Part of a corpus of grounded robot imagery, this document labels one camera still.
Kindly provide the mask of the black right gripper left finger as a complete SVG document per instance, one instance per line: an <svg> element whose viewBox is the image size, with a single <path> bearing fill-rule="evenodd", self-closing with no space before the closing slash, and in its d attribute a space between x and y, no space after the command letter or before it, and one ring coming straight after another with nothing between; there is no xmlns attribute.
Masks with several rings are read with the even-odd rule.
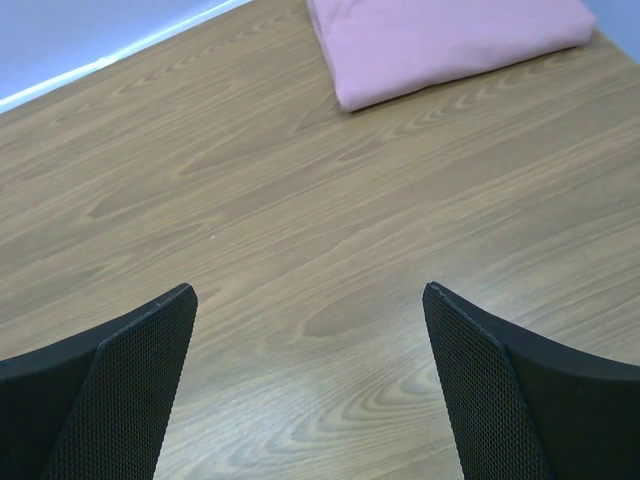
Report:
<svg viewBox="0 0 640 480"><path fill-rule="evenodd" d="M153 478L196 313L195 290L181 284L2 360L2 478Z"/></svg>

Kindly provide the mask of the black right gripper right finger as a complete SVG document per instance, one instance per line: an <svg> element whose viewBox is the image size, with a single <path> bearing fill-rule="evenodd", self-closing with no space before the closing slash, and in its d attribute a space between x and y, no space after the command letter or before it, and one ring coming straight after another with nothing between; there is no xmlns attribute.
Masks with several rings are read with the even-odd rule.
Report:
<svg viewBox="0 0 640 480"><path fill-rule="evenodd" d="M422 303L464 478L638 478L638 366L550 340L436 282Z"/></svg>

